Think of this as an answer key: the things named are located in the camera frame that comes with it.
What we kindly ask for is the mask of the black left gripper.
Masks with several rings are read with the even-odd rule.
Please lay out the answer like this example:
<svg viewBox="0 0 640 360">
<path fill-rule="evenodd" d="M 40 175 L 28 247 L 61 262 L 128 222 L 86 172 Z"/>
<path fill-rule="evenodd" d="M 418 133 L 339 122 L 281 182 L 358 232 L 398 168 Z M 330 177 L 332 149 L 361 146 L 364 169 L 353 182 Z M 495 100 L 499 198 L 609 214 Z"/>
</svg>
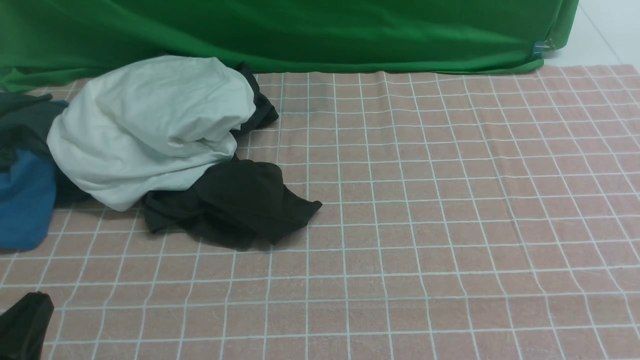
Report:
<svg viewBox="0 0 640 360">
<path fill-rule="evenodd" d="M 28 292 L 0 316 L 0 358 L 39 360 L 55 306 L 49 294 Z"/>
</svg>

